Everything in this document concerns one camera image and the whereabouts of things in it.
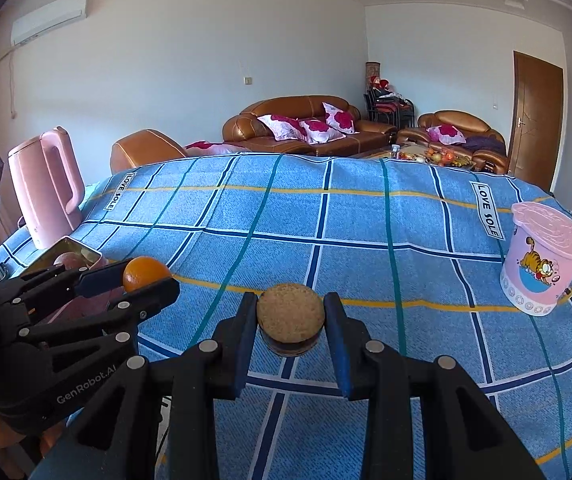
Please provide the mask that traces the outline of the person left hand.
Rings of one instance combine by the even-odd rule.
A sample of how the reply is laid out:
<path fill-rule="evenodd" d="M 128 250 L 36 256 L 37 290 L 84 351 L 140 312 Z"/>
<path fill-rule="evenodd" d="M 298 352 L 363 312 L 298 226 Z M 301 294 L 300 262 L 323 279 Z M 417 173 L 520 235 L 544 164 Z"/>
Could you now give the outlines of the person left hand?
<path fill-rule="evenodd" d="M 65 428 L 66 422 L 63 420 L 42 432 L 40 437 L 40 452 L 42 455 L 47 454 L 55 445 Z M 18 432 L 10 428 L 3 419 L 0 419 L 0 450 L 18 444 L 23 438 L 24 434 L 18 434 Z"/>

